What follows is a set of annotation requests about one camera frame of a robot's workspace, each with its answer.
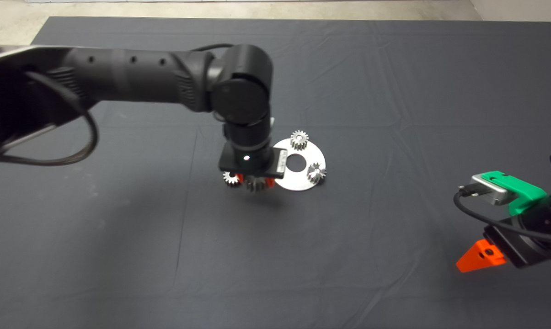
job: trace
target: dark gray tablecloth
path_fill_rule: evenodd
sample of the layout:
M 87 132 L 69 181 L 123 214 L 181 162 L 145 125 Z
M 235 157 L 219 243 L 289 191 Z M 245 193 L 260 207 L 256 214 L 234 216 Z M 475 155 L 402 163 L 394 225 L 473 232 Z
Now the dark gray tablecloth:
M 0 328 L 551 329 L 551 261 L 459 273 L 483 225 L 451 202 L 488 170 L 551 191 L 551 23 L 52 17 L 34 43 L 217 42 L 269 52 L 273 139 L 310 133 L 326 183 L 230 190 L 210 115 L 99 104 L 89 159 L 0 164 Z

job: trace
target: green bracket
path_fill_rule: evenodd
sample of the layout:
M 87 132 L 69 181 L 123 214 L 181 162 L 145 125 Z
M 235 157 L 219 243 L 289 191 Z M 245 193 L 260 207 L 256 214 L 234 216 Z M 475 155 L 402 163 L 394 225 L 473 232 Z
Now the green bracket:
M 483 173 L 481 176 L 482 179 L 517 194 L 518 197 L 509 204 L 509 214 L 512 216 L 521 214 L 547 196 L 543 189 L 498 170 Z

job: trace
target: sticker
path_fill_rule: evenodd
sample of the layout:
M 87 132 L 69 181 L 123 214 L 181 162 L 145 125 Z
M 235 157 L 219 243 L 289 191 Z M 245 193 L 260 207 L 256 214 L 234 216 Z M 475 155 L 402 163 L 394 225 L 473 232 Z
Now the sticker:
M 283 173 L 285 171 L 285 164 L 288 162 L 288 150 L 281 150 L 279 152 L 279 160 L 277 161 L 277 172 Z

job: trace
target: gear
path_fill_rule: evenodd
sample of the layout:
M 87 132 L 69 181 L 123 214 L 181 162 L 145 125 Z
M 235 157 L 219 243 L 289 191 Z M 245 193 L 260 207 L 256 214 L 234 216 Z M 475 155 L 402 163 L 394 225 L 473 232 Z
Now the gear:
M 311 164 L 308 167 L 307 178 L 314 184 L 321 182 L 326 177 L 326 168 L 321 168 L 320 163 Z
M 250 192 L 259 192 L 268 188 L 265 177 L 254 177 L 252 175 L 245 176 L 245 186 Z
M 223 173 L 223 179 L 225 180 L 225 183 L 227 183 L 230 187 L 238 187 L 241 185 L 241 180 L 239 179 L 238 175 L 232 174 L 229 171 L 225 171 Z
M 292 136 L 289 138 L 292 148 L 296 150 L 303 150 L 308 145 L 308 134 L 301 130 L 296 130 L 292 133 Z

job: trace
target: center hole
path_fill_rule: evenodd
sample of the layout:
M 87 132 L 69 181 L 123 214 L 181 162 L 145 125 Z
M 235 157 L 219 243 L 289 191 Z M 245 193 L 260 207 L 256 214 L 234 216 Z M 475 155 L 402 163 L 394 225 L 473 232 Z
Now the center hole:
M 288 169 L 299 173 L 306 168 L 306 159 L 300 154 L 292 154 L 288 156 Z

